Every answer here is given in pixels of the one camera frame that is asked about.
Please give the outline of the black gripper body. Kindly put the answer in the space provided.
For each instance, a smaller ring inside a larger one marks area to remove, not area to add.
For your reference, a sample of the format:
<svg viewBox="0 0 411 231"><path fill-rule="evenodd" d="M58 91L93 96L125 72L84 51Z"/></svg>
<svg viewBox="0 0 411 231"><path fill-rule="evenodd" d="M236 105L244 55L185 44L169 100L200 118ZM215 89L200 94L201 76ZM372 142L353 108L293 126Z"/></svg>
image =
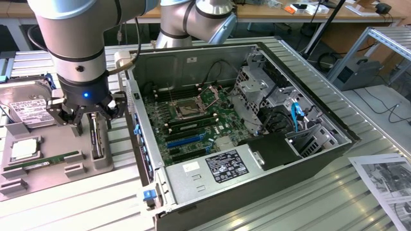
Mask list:
<svg viewBox="0 0 411 231"><path fill-rule="evenodd" d="M77 112L81 107L92 110L106 109L112 101L108 89L108 71L88 82L68 81L58 76L60 87L65 97L65 107Z"/></svg>

